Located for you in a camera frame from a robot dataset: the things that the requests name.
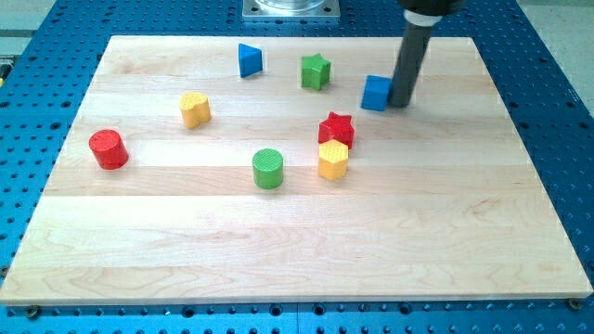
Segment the black robot arm end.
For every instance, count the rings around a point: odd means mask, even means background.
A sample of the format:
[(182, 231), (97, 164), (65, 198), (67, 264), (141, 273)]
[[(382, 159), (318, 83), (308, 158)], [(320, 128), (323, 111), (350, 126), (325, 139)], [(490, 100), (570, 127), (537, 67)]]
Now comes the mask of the black robot arm end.
[(410, 12), (424, 16), (448, 16), (466, 6), (467, 0), (398, 0)]

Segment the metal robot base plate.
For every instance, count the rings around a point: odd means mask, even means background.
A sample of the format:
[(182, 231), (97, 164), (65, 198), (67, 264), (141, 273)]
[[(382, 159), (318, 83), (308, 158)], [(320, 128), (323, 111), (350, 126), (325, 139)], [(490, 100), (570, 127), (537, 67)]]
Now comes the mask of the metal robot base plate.
[(338, 19), (339, 0), (243, 0), (242, 18), (265, 19)]

